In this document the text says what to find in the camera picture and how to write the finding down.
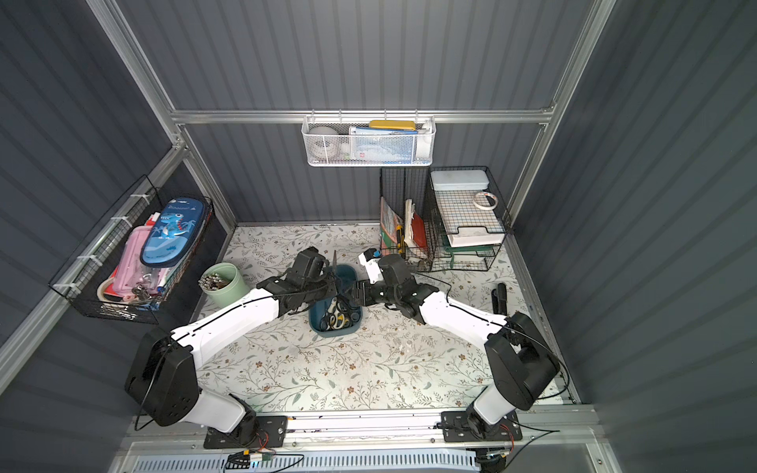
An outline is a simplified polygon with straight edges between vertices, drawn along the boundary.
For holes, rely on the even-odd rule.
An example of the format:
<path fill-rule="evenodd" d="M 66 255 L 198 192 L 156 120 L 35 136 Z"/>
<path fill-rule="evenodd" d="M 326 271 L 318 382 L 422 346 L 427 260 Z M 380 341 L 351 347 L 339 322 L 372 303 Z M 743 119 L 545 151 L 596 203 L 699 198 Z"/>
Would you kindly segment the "yellow black scissors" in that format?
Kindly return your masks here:
<path fill-rule="evenodd" d="M 317 328 L 319 331 L 333 331 L 341 329 L 343 325 L 343 317 L 339 313 L 337 306 L 328 309 L 321 317 Z"/>

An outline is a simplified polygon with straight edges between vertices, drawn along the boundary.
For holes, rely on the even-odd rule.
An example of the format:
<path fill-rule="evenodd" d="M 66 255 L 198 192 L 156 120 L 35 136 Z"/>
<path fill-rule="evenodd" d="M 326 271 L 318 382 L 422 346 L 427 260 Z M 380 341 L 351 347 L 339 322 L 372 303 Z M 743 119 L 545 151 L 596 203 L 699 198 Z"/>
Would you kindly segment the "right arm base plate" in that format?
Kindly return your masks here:
<path fill-rule="evenodd" d="M 522 439 L 518 415 L 513 411 L 494 424 L 488 424 L 473 411 L 444 411 L 436 427 L 441 429 L 446 443 L 512 443 Z"/>

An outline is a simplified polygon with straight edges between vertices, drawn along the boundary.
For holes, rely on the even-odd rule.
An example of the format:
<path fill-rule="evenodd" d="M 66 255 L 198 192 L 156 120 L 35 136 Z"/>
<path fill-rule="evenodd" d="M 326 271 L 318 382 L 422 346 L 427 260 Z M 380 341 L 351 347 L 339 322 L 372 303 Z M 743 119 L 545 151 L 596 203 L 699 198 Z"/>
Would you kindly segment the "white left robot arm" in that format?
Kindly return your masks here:
<path fill-rule="evenodd" d="M 238 301 L 171 331 L 156 328 L 141 340 L 124 382 L 140 413 L 161 427 L 193 423 L 223 434 L 250 429 L 254 410 L 232 395 L 200 386 L 197 370 L 242 336 L 283 315 L 331 298 L 337 279 L 327 258 L 311 246 L 291 267 L 269 277 Z"/>

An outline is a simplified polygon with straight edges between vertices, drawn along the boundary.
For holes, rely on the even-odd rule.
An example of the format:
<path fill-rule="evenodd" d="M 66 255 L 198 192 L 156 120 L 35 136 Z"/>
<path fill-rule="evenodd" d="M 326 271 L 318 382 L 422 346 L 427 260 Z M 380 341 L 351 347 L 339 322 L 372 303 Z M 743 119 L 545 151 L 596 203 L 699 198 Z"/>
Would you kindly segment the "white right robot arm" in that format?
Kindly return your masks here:
<path fill-rule="evenodd" d="M 516 410 L 528 410 L 560 374 L 560 359 L 532 319 L 469 307 L 420 283 L 398 254 L 370 248 L 359 255 L 368 278 L 351 298 L 362 307 L 386 305 L 418 323 L 443 329 L 484 352 L 492 382 L 466 408 L 466 432 L 482 439 Z"/>

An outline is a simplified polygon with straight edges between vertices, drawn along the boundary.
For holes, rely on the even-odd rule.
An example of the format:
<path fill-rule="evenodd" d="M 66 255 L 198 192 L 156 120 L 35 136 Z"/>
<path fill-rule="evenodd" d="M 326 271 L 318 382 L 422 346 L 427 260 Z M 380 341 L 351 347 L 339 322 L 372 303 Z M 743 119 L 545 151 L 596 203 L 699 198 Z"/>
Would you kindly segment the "black handled scissors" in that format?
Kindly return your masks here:
<path fill-rule="evenodd" d="M 335 297 L 329 308 L 337 306 L 337 309 L 339 310 L 339 313 L 343 317 L 343 325 L 341 329 L 342 330 L 348 327 L 351 327 L 355 323 L 355 317 L 357 313 L 356 307 L 353 307 L 345 297 L 337 296 Z"/>

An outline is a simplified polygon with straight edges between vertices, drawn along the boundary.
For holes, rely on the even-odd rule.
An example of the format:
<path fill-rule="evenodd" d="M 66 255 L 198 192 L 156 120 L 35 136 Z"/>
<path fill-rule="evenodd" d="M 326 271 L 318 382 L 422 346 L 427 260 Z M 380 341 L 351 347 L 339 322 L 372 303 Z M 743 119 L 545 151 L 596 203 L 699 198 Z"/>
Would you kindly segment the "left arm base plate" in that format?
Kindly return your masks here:
<path fill-rule="evenodd" d="M 278 449 L 287 434 L 287 416 L 246 417 L 231 433 L 209 428 L 203 443 L 205 449 Z"/>

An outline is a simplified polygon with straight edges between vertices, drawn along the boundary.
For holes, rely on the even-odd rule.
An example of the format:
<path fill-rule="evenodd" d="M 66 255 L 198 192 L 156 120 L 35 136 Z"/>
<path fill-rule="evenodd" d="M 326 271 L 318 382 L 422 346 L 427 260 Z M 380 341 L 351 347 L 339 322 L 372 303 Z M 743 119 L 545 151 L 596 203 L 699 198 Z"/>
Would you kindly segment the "teal storage box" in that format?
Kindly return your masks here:
<path fill-rule="evenodd" d="M 309 323 L 316 335 L 330 338 L 355 333 L 362 323 L 363 310 L 348 301 L 347 292 L 357 282 L 357 272 L 349 265 L 334 269 L 337 295 L 315 303 L 309 309 Z"/>

